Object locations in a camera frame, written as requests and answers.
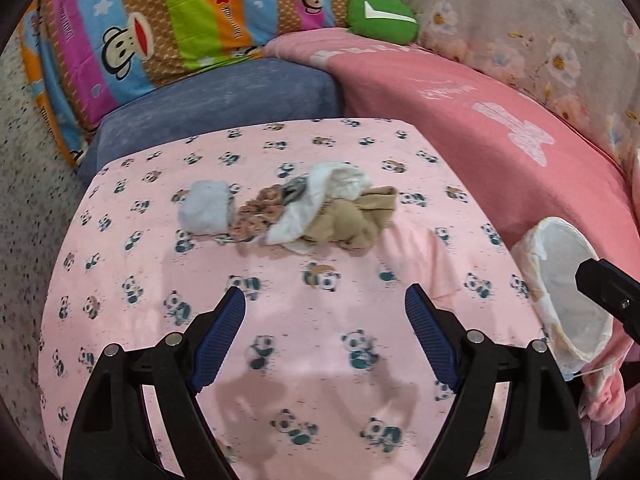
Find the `pink tissue sheet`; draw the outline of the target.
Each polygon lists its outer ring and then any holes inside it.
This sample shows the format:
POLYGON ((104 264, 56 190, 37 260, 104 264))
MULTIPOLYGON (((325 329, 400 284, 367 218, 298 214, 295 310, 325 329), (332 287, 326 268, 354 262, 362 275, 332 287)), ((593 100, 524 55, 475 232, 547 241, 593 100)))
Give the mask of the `pink tissue sheet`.
POLYGON ((349 255, 372 268, 375 281, 385 289, 420 285, 436 307, 451 310, 462 286, 454 260, 444 242, 414 221, 393 221, 367 249, 349 255))

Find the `white sock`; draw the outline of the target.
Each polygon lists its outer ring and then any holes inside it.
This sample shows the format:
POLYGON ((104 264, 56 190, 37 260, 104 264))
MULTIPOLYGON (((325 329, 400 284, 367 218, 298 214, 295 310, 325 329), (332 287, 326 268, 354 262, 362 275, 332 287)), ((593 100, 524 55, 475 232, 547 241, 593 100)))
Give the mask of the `white sock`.
POLYGON ((234 197, 226 182, 194 182, 178 210, 183 231, 194 235, 218 235, 228 232, 234 214, 234 197))

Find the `pink fleece blanket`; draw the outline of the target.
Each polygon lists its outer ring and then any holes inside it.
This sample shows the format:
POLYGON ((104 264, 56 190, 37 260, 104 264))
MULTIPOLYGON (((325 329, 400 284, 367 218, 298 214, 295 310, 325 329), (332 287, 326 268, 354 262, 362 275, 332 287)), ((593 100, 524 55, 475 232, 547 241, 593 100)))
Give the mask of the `pink fleece blanket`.
POLYGON ((577 232, 638 274, 638 214, 620 170, 521 93, 418 47, 340 28, 279 37, 265 55, 337 81, 345 118, 314 126, 317 140, 300 151, 398 188, 392 237, 408 254, 396 272, 424 280, 416 248, 428 240, 454 280, 442 302, 466 322, 502 341, 541 333, 532 229, 577 232))

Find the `brown pink scrunchie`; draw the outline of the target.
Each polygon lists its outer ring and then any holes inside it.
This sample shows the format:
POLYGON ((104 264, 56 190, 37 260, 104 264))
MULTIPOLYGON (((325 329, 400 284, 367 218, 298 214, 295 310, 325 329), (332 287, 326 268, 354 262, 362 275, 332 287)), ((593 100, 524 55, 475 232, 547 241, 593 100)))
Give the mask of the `brown pink scrunchie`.
POLYGON ((283 211, 282 186, 274 184, 263 188, 235 211, 229 234, 236 242, 252 240, 277 223, 283 211))

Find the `beige knotted stocking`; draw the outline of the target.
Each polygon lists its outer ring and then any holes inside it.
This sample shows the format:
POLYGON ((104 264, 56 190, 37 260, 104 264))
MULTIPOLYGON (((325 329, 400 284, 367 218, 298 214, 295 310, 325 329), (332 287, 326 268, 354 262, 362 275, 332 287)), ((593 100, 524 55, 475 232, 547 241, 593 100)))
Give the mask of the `beige knotted stocking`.
POLYGON ((367 188, 354 200, 327 200, 300 238, 312 246, 335 244, 350 252, 369 250, 396 210, 392 186, 367 188))

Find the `pink panda print sheet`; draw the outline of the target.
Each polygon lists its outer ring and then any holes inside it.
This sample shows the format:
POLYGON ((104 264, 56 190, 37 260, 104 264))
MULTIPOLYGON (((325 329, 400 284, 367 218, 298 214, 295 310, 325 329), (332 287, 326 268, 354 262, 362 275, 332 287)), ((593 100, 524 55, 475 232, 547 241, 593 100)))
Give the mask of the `pink panda print sheet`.
POLYGON ((196 181, 226 182, 242 204, 306 174, 319 161, 299 148, 317 140, 314 126, 330 122, 203 134, 115 160, 96 175, 70 222, 41 324, 43 425, 55 465, 107 344, 152 346, 235 286, 246 296, 244 322, 198 400, 238 475, 416 473, 452 400, 406 318, 406 290, 380 286, 367 263, 336 246, 299 255, 195 237, 178 223, 196 181))

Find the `white crumpled cloth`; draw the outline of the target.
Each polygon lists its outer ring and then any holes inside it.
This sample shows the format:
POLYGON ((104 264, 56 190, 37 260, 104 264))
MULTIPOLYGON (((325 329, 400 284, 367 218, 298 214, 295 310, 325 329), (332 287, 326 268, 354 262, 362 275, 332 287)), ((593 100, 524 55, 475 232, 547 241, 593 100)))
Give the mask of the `white crumpled cloth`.
POLYGON ((302 237, 326 200, 356 200, 371 179, 356 166, 344 162, 319 162, 310 168, 306 188, 298 200, 287 204, 277 223, 262 237, 265 245, 281 245, 296 254, 314 247, 302 237))

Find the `grey hair clip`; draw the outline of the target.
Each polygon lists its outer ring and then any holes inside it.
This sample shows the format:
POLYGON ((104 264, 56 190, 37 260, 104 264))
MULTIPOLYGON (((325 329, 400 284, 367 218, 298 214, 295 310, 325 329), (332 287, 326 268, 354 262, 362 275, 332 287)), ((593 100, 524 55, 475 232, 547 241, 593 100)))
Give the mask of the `grey hair clip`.
POLYGON ((307 177, 295 177, 281 186, 281 203, 286 206, 299 200, 305 193, 307 187, 307 177))

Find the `green checkmark plush cushion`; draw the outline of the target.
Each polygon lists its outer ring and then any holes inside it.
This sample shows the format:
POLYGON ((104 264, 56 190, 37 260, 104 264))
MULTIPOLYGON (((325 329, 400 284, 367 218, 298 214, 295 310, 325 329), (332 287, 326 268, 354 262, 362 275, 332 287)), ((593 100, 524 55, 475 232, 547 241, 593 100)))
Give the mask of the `green checkmark plush cushion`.
POLYGON ((400 0, 349 0, 348 29, 355 35, 405 46, 416 40, 416 14, 400 0))

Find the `blue-grey cushion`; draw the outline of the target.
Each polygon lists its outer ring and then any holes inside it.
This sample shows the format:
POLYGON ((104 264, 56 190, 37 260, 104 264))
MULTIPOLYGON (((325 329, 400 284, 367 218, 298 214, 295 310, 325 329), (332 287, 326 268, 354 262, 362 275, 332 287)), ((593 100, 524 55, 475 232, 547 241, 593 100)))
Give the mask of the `blue-grey cushion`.
POLYGON ((339 118, 344 108, 338 82, 313 67, 260 58, 216 68, 168 84, 104 116, 78 177, 88 185, 113 160, 197 134, 339 118))

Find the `striped monkey cartoon pillow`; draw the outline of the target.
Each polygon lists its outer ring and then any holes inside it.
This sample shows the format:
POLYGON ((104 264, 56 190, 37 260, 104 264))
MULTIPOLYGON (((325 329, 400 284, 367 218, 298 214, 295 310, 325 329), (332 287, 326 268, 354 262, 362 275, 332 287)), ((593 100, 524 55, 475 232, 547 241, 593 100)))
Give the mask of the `striped monkey cartoon pillow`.
POLYGON ((32 0, 26 75, 63 158, 78 167, 102 119, 289 32, 344 26, 349 0, 32 0))

